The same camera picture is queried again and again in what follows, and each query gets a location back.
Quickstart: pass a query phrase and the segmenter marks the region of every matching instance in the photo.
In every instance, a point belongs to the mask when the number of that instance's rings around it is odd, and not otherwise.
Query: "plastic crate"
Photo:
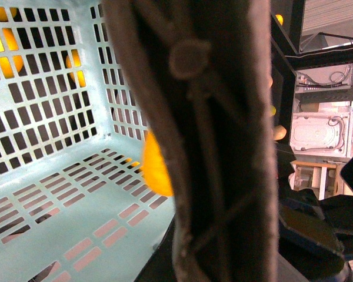
[[[13,77],[0,68],[0,281],[133,281],[174,203],[144,185],[137,161],[146,121],[101,5],[3,5],[0,62],[9,59]],[[9,50],[7,29],[18,50]],[[72,52],[81,66],[67,68]],[[24,63],[18,72],[13,56]]]

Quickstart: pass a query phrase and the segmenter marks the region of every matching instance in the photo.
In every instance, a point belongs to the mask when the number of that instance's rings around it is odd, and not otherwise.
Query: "crate slot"
[[[134,216],[131,220],[128,221],[128,224],[130,226],[136,226],[137,224],[140,223],[140,221],[142,221],[144,218],[146,218],[146,216],[149,215],[149,212],[146,210],[142,210],[141,212],[139,212],[136,216]]]
[[[97,238],[101,238],[102,236],[106,235],[111,229],[113,229],[118,222],[115,219],[110,220],[109,222],[102,225],[100,228],[93,232],[94,236]]]
[[[51,274],[56,272],[60,268],[60,266],[61,266],[60,263],[58,261],[55,261],[51,263],[48,267],[43,269],[41,272],[39,272],[36,276],[31,278],[28,282],[41,282],[45,280],[47,277],[49,277]]]
[[[128,229],[125,227],[120,227],[117,231],[108,236],[104,241],[104,245],[109,248],[114,245],[119,239],[123,238],[126,235]]]

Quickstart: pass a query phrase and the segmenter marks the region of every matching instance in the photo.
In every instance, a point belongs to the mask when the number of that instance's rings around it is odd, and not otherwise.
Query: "white panel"
[[[353,0],[306,0],[305,34],[344,22],[353,22]]]

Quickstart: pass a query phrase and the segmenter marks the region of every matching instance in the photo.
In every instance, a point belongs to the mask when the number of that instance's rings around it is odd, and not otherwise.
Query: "orange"
[[[73,62],[75,67],[81,66],[80,57],[76,49],[72,50],[72,57],[73,57]],[[69,56],[66,57],[65,64],[68,69],[72,67],[71,59],[69,58]],[[70,73],[69,75],[71,79],[75,82],[75,75],[73,73]],[[77,78],[78,78],[78,83],[80,84],[80,87],[85,87],[86,86],[85,77],[82,70],[77,71]]]
[[[154,134],[150,131],[145,139],[142,161],[142,171],[148,187],[155,193],[172,196],[174,193],[164,157]]]

